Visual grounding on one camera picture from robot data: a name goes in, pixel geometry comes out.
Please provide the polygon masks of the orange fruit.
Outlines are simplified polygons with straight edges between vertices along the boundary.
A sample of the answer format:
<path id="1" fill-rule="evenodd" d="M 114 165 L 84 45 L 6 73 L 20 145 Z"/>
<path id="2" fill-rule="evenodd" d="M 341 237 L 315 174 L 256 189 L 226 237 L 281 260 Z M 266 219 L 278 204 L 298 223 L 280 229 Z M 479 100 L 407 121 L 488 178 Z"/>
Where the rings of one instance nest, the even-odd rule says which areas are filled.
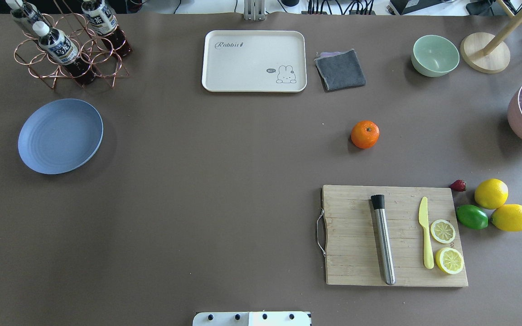
<path id="1" fill-rule="evenodd" d="M 380 130 L 371 120 L 361 120 L 352 128 L 350 139 L 354 146 L 360 149 L 373 147 L 378 141 Z"/>

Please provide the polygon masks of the cream rabbit tray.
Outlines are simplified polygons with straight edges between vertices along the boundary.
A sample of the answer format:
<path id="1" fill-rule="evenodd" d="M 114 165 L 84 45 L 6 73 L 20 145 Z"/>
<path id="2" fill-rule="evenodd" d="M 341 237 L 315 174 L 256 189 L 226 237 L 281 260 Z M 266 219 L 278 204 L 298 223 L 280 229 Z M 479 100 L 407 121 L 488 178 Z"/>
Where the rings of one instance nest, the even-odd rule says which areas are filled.
<path id="1" fill-rule="evenodd" d="M 305 38 L 292 30 L 213 30 L 205 37 L 201 84 L 215 92 L 303 91 Z"/>

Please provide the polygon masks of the wooden cutting board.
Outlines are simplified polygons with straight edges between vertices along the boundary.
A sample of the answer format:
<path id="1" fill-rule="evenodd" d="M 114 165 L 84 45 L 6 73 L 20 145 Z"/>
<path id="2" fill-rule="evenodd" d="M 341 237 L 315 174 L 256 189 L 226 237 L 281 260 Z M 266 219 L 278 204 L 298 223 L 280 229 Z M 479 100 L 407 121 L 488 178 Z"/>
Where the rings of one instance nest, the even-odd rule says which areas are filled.
<path id="1" fill-rule="evenodd" d="M 419 204 L 427 198 L 429 222 L 449 221 L 458 230 L 450 188 L 326 184 L 322 187 L 325 225 L 325 281 L 328 285 L 385 286 L 377 220 L 371 196 L 384 195 L 396 286 L 468 286 L 466 271 L 451 275 L 423 264 Z"/>

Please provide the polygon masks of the steel muddler black tip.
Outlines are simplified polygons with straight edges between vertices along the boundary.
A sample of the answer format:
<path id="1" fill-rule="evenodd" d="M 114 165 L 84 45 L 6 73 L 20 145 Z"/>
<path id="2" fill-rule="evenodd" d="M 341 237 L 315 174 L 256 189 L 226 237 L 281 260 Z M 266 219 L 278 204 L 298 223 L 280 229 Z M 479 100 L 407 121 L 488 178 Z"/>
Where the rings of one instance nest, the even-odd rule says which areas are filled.
<path id="1" fill-rule="evenodd" d="M 374 215 L 377 220 L 378 243 L 381 250 L 382 272 L 387 285 L 396 284 L 393 255 L 390 244 L 389 226 L 386 219 L 385 196 L 376 194 L 371 196 Z"/>

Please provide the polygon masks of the lemon half upper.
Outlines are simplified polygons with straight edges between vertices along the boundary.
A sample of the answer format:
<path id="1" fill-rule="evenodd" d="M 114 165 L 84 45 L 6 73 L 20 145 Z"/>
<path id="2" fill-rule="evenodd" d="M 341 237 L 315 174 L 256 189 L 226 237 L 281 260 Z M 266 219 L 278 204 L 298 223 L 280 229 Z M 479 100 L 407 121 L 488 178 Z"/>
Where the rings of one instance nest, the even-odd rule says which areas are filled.
<path id="1" fill-rule="evenodd" d="M 455 240 L 456 229 L 449 221 L 439 219 L 430 225 L 430 235 L 439 243 L 450 244 Z"/>

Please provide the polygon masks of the green bowl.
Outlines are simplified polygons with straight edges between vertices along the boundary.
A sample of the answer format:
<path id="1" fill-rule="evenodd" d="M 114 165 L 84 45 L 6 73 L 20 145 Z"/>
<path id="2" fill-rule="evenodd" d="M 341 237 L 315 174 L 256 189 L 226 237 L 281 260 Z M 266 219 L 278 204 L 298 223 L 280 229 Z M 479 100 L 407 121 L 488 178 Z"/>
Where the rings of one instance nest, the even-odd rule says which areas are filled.
<path id="1" fill-rule="evenodd" d="M 457 47 L 439 35 L 425 35 L 414 43 L 411 62 L 420 74 L 441 77 L 457 68 L 460 58 Z"/>

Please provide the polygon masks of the lemon half lower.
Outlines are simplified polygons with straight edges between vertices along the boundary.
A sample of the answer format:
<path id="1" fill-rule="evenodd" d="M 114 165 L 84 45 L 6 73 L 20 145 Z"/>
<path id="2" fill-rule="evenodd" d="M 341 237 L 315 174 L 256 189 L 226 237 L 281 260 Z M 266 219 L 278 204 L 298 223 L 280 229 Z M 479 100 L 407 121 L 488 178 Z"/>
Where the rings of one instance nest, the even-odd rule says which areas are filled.
<path id="1" fill-rule="evenodd" d="M 447 274 L 458 274 L 464 269 L 464 258 L 462 254 L 454 248 L 441 248 L 435 254 L 435 263 L 438 268 Z"/>

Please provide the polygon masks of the tea bottle back right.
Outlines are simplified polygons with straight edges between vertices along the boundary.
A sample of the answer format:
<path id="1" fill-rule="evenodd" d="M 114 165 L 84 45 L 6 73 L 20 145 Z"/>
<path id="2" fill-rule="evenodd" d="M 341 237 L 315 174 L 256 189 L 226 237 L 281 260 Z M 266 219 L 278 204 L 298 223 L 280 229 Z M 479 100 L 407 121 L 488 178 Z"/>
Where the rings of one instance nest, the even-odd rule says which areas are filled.
<path id="1" fill-rule="evenodd" d="M 124 58 L 132 52 L 124 31 L 104 0 L 83 0 L 81 9 L 91 29 L 99 36 L 104 47 L 112 50 L 113 56 Z"/>

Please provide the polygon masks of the tea bottle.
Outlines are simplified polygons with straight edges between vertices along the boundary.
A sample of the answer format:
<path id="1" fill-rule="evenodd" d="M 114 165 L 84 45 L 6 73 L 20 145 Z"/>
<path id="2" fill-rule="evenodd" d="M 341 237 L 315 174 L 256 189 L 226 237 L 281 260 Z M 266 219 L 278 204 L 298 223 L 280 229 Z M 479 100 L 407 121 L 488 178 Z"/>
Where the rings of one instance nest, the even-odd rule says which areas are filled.
<path id="1" fill-rule="evenodd" d="M 39 47 L 54 62 L 63 66 L 79 85 L 87 85 L 95 80 L 92 65 L 81 58 L 79 48 L 63 31 L 47 26 L 42 21 L 33 25 L 33 31 L 38 37 Z"/>
<path id="2" fill-rule="evenodd" d="M 6 3 L 10 8 L 13 20 L 25 33 L 34 35 L 33 25 L 37 21 L 42 21 L 50 26 L 47 19 L 33 4 L 23 2 L 23 0 L 6 0 Z"/>
<path id="3" fill-rule="evenodd" d="M 132 52 L 124 31 L 104 0 L 83 0 L 81 9 L 91 29 L 99 36 L 104 47 L 112 50 L 113 56 L 124 58 Z"/>

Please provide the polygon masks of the green lime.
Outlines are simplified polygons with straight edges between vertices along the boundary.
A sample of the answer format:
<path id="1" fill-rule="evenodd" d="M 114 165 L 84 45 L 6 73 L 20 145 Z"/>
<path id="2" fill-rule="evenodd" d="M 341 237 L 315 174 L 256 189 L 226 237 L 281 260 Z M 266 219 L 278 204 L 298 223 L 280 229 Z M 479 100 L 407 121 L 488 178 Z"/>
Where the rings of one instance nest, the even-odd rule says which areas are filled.
<path id="1" fill-rule="evenodd" d="M 456 208 L 456 218 L 462 225 L 474 230 L 482 230 L 489 225 L 487 214 L 481 208 L 472 204 Z"/>

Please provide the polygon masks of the yellow lemon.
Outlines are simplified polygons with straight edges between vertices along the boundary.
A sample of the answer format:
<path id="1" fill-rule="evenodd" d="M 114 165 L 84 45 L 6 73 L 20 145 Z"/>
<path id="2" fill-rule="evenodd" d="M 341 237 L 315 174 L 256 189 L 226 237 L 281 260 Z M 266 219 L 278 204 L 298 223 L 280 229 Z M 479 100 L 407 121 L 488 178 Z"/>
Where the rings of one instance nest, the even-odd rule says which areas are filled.
<path id="1" fill-rule="evenodd" d="M 506 203 L 509 188 L 499 179 L 488 179 L 479 184 L 474 192 L 474 200 L 483 208 L 498 209 Z"/>
<path id="2" fill-rule="evenodd" d="M 522 205 L 505 204 L 493 211 L 491 219 L 493 225 L 500 230 L 522 231 Z"/>

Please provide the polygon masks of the tea bottle front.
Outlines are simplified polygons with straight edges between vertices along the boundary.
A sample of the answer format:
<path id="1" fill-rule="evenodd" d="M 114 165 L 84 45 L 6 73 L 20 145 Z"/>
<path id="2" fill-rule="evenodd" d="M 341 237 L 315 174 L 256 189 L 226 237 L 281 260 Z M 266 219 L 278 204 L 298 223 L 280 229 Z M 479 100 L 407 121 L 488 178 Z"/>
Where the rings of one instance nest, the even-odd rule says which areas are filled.
<path id="1" fill-rule="evenodd" d="M 63 31 L 47 26 L 42 21 L 33 25 L 33 31 L 38 37 L 39 47 L 54 62 L 63 66 L 79 85 L 87 85 L 95 80 L 92 65 L 81 58 L 79 48 Z"/>

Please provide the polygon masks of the wooden cup tree stand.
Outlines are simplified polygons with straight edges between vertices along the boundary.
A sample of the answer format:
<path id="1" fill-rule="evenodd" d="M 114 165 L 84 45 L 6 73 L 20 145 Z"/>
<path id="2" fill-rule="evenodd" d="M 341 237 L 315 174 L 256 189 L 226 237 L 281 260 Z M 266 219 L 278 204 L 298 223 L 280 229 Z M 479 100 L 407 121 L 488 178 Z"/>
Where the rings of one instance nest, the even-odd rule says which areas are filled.
<path id="1" fill-rule="evenodd" d="M 497 0 L 510 20 L 497 35 L 478 32 L 462 40 L 459 52 L 464 61 L 478 72 L 502 72 L 510 63 L 510 50 L 504 43 L 512 31 L 522 24 L 522 8 L 513 13 L 502 0 Z"/>

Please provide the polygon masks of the yellow lemon lower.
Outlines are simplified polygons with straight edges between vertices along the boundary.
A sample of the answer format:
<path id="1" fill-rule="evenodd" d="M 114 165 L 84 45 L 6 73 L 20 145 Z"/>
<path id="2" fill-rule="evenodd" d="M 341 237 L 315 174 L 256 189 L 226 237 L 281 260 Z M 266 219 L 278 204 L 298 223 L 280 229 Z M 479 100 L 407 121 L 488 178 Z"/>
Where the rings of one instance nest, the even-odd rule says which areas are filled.
<path id="1" fill-rule="evenodd" d="M 493 211 L 491 219 L 493 225 L 500 230 L 522 231 L 522 205 L 505 204 Z"/>

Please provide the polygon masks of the tea bottle back left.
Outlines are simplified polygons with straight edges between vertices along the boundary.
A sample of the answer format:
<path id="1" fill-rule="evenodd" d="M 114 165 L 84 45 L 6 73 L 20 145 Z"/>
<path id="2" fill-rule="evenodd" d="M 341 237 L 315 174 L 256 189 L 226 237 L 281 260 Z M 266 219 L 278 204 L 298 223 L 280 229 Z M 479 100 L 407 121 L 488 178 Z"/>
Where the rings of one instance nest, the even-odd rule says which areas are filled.
<path id="1" fill-rule="evenodd" d="M 13 20 L 25 33 L 34 35 L 33 25 L 37 21 L 42 21 L 50 26 L 47 19 L 33 4 L 23 2 L 23 0 L 6 0 L 6 3 L 10 8 Z"/>

